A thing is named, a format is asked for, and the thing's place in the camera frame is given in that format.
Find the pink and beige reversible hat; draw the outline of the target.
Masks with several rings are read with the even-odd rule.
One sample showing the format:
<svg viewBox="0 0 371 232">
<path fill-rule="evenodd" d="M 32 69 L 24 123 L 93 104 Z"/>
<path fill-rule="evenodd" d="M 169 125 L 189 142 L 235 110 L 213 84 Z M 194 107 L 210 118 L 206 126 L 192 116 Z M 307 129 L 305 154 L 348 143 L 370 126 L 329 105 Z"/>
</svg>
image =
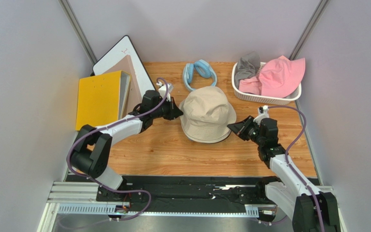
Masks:
<svg viewBox="0 0 371 232">
<path fill-rule="evenodd" d="M 235 123 L 237 114 L 225 93 L 218 87 L 202 87 L 189 93 L 179 104 L 185 136 L 194 142 L 203 143 L 220 138 L 228 132 L 228 124 Z"/>
</svg>

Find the pink bucket hat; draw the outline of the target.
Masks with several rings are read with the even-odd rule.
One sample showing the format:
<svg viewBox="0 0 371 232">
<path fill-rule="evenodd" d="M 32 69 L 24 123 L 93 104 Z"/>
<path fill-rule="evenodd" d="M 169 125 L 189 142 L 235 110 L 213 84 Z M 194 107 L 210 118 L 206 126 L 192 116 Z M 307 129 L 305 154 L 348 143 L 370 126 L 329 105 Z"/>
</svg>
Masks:
<svg viewBox="0 0 371 232">
<path fill-rule="evenodd" d="M 289 60 L 280 56 L 267 62 L 257 75 L 261 95 L 285 98 L 301 84 L 306 70 L 306 59 Z"/>
</svg>

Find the black bucket hat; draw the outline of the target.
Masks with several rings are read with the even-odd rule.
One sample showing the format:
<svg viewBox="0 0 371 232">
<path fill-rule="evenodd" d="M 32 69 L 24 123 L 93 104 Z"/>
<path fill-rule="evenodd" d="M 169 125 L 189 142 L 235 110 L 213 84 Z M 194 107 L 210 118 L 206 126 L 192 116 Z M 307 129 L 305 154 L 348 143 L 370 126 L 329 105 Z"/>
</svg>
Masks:
<svg viewBox="0 0 371 232">
<path fill-rule="evenodd" d="M 228 132 L 225 135 L 221 136 L 220 138 L 208 140 L 208 141 L 206 141 L 204 143 L 205 144 L 216 144 L 216 143 L 220 143 L 220 142 L 226 140 L 230 136 L 230 134 L 231 134 L 231 132 Z"/>
</svg>

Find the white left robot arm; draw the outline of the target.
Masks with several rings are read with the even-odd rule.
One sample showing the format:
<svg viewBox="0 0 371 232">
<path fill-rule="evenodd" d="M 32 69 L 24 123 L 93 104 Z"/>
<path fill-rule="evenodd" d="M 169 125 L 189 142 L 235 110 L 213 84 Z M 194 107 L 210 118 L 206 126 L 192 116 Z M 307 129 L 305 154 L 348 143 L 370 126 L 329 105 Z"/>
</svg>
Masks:
<svg viewBox="0 0 371 232">
<path fill-rule="evenodd" d="M 119 190 L 124 179 L 108 166 L 111 147 L 144 132 L 152 126 L 154 119 L 175 120 L 182 115 L 173 97 L 148 90 L 142 102 L 124 118 L 99 127 L 82 126 L 67 155 L 68 167 L 101 186 Z"/>
</svg>

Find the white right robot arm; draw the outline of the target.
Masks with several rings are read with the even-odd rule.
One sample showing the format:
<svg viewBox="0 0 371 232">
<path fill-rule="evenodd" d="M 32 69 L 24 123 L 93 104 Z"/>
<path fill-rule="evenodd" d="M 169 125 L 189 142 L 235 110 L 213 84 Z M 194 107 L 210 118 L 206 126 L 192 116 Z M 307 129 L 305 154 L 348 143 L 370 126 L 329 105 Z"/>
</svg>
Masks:
<svg viewBox="0 0 371 232">
<path fill-rule="evenodd" d="M 277 121 L 249 116 L 227 126 L 244 141 L 254 142 L 260 159 L 275 176 L 258 183 L 258 197 L 274 202 L 290 218 L 295 232 L 341 231 L 337 199 L 311 183 L 279 143 Z"/>
</svg>

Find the white perforated plastic basket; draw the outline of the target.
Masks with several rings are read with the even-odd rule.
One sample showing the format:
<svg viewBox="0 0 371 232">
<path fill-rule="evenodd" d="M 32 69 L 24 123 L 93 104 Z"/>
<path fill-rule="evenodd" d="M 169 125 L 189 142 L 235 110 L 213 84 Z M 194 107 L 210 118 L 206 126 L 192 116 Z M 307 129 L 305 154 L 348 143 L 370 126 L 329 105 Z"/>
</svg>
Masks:
<svg viewBox="0 0 371 232">
<path fill-rule="evenodd" d="M 285 98 L 276 98 L 276 97 L 268 97 L 262 95 L 255 95 L 250 93 L 243 93 L 239 91 L 234 83 L 235 79 L 235 71 L 237 68 L 237 62 L 234 64 L 231 72 L 231 84 L 234 91 L 234 95 L 237 99 L 248 101 L 248 102 L 257 102 L 263 104 L 271 104 L 271 105 L 288 105 L 291 102 L 298 100 L 302 94 L 302 86 L 299 84 L 297 88 L 287 97 Z"/>
</svg>

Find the pink brown folder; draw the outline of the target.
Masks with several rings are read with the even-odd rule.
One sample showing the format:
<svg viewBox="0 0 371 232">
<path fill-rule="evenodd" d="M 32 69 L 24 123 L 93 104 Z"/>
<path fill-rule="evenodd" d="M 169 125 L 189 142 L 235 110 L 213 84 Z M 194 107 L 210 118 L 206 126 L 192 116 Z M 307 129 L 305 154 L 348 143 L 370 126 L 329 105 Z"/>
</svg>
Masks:
<svg viewBox="0 0 371 232">
<path fill-rule="evenodd" d="M 142 94 L 136 79 L 135 70 L 132 64 L 131 56 L 124 56 L 114 66 L 109 68 L 105 73 L 122 71 L 121 86 L 125 90 L 123 102 L 119 107 L 119 119 L 125 117 L 133 111 L 133 108 L 142 102 Z"/>
</svg>

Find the light blue headphones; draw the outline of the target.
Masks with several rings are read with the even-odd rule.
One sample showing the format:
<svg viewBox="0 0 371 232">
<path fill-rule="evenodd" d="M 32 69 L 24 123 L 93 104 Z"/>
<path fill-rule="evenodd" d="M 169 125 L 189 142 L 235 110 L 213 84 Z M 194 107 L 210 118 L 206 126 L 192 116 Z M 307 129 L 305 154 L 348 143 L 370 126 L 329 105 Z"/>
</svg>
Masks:
<svg viewBox="0 0 371 232">
<path fill-rule="evenodd" d="M 192 92 L 195 89 L 190 86 L 194 78 L 194 71 L 204 79 L 212 79 L 212 87 L 217 85 L 217 75 L 211 65 L 203 59 L 197 60 L 194 63 L 187 63 L 183 69 L 182 80 L 185 88 Z"/>
</svg>

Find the grey hat in basket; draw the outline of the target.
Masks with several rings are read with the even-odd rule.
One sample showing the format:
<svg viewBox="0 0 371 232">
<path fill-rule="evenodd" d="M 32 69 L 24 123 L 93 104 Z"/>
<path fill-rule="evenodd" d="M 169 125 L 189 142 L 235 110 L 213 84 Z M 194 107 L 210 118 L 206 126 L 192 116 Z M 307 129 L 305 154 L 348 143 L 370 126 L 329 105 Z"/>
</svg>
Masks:
<svg viewBox="0 0 371 232">
<path fill-rule="evenodd" d="M 247 55 L 242 56 L 237 62 L 234 79 L 240 81 L 251 78 L 260 70 L 260 56 L 258 52 L 253 51 Z"/>
</svg>

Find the yellow binder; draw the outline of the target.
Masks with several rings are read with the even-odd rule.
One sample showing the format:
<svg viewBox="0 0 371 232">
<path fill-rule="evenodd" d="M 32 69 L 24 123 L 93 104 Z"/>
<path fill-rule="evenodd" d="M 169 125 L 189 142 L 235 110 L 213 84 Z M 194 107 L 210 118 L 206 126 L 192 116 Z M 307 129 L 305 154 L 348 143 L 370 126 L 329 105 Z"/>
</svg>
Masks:
<svg viewBox="0 0 371 232">
<path fill-rule="evenodd" d="M 130 81 L 130 74 L 122 70 L 80 79 L 75 130 L 86 124 L 103 126 L 121 119 Z"/>
</svg>

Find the white board black frame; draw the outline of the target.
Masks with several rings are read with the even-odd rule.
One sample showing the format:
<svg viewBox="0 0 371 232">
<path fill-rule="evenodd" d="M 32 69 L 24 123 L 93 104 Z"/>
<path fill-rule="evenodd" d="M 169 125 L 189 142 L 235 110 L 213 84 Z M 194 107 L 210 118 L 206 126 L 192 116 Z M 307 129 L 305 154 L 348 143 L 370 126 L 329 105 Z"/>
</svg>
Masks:
<svg viewBox="0 0 371 232">
<path fill-rule="evenodd" d="M 93 65 L 92 72 L 95 75 L 103 74 L 127 56 L 131 59 L 133 69 L 131 75 L 136 76 L 141 94 L 144 94 L 147 90 L 156 90 L 151 77 L 128 35 L 123 36 Z"/>
</svg>

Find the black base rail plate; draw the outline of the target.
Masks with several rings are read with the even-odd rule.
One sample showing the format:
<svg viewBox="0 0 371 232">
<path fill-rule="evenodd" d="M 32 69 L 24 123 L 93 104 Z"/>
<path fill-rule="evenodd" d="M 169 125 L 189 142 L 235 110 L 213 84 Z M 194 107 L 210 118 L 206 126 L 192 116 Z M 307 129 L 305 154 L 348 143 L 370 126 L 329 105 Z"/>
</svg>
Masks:
<svg viewBox="0 0 371 232">
<path fill-rule="evenodd" d="M 125 201 L 131 211 L 139 211 L 151 203 L 147 212 L 157 213 L 244 213 L 245 205 L 275 203 L 259 197 L 256 184 L 260 177 L 220 176 L 134 176 L 126 175 L 121 190 L 112 193 L 99 188 L 98 202 Z"/>
</svg>

